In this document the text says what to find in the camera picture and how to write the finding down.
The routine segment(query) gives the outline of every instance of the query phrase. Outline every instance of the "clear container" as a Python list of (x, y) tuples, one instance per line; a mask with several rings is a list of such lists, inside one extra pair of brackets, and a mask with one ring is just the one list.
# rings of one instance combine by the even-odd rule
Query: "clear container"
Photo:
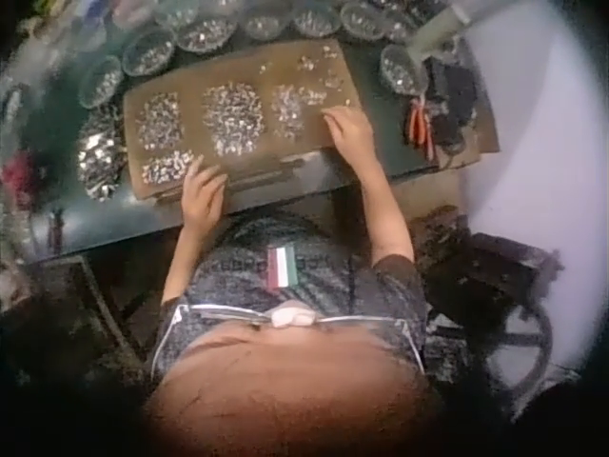
[(199, 10), (196, 0), (164, 0), (156, 5), (154, 19), (160, 26), (178, 30), (194, 23)]
[(121, 61), (109, 55), (85, 74), (78, 89), (78, 101), (86, 109), (99, 107), (112, 98), (122, 81)]
[(417, 31), (412, 20), (399, 10), (385, 10), (383, 12), (384, 36), (394, 43), (407, 45)]
[(381, 52), (383, 81), (399, 95), (420, 96), (427, 91), (429, 78), (423, 64), (417, 64), (406, 47), (388, 45)]
[(292, 18), (291, 2), (255, 0), (241, 14), (241, 28), (257, 41), (270, 41), (282, 34)]
[(344, 29), (360, 40), (377, 41), (384, 36), (381, 13), (366, 3), (345, 3), (341, 8), (341, 21)]
[(177, 32), (177, 45), (181, 50), (205, 54), (226, 44), (237, 29), (234, 18), (210, 14)]
[(330, 5), (312, 2), (294, 11), (294, 27), (303, 36), (323, 38), (341, 27), (341, 17)]
[(164, 70), (175, 51), (175, 35), (153, 27), (137, 35), (123, 53), (123, 71), (129, 76), (148, 76)]

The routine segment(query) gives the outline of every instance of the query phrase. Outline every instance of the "red-handled pliers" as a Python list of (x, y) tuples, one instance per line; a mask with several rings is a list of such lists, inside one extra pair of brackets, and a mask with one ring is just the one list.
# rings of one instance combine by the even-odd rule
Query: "red-handled pliers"
[(415, 98), (410, 102), (410, 116), (408, 119), (408, 142), (425, 151), (425, 157), (433, 162), (436, 156), (431, 136), (429, 116), (425, 112), (425, 96)]

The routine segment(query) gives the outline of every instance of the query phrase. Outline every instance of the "desk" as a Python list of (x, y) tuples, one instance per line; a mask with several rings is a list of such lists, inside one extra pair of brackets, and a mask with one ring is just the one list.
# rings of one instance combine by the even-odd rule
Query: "desk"
[[(27, 144), (35, 151), (35, 160), (47, 171), (38, 208), (31, 216), (31, 240), (23, 246), (25, 257), (30, 261), (55, 257), (47, 247), (49, 212), (55, 208), (64, 211), (61, 255), (182, 224), (177, 203), (157, 205), (153, 201), (137, 201), (131, 193), (126, 170), (120, 188), (103, 203), (90, 200), (76, 177), (74, 142), (87, 117), (87, 111), (77, 101), (79, 79), (87, 66), (104, 53), (121, 56), (122, 49), (134, 33), (118, 33), (102, 50), (83, 55), (64, 69), (50, 83), (42, 105), (32, 114), (24, 129)], [(296, 38), (302, 39), (288, 31), (282, 40)], [(337, 38), (343, 44), (347, 65), (375, 130), (377, 153), (385, 173), (393, 179), (429, 169), (430, 165), (422, 155), (404, 144), (405, 100), (394, 95), (379, 79), (379, 55), (386, 43), (353, 44), (348, 43), (346, 36), (339, 34)], [(254, 45), (238, 30), (222, 53), (251, 46)], [(199, 56), (177, 50), (171, 70), (201, 60)], [(127, 77), (122, 93), (146, 80)], [(122, 93), (116, 97), (119, 102)], [(303, 160), (304, 163), (287, 181), (228, 194), (226, 211), (238, 213), (312, 193), (328, 192), (353, 181), (353, 176), (333, 151), (311, 151)]]

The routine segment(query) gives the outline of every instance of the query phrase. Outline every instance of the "white wall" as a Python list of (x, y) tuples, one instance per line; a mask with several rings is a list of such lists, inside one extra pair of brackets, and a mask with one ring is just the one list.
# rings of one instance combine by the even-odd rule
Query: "white wall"
[(470, 224), (560, 251), (566, 270), (544, 302), (552, 361), (577, 368), (607, 297), (608, 94), (577, 31), (545, 1), (505, 10), (468, 39), (502, 149), (464, 172)]

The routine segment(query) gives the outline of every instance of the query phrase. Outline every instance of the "right hand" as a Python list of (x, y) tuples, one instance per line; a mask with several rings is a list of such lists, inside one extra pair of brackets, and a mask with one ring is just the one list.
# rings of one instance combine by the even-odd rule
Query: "right hand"
[(370, 167), (378, 166), (374, 150), (374, 132), (360, 109), (333, 107), (322, 109), (332, 140), (343, 159), (361, 177)]
[(182, 212), (184, 231), (201, 242), (218, 224), (222, 216), (226, 175), (218, 174), (220, 167), (200, 170), (203, 156), (197, 158), (184, 179)]

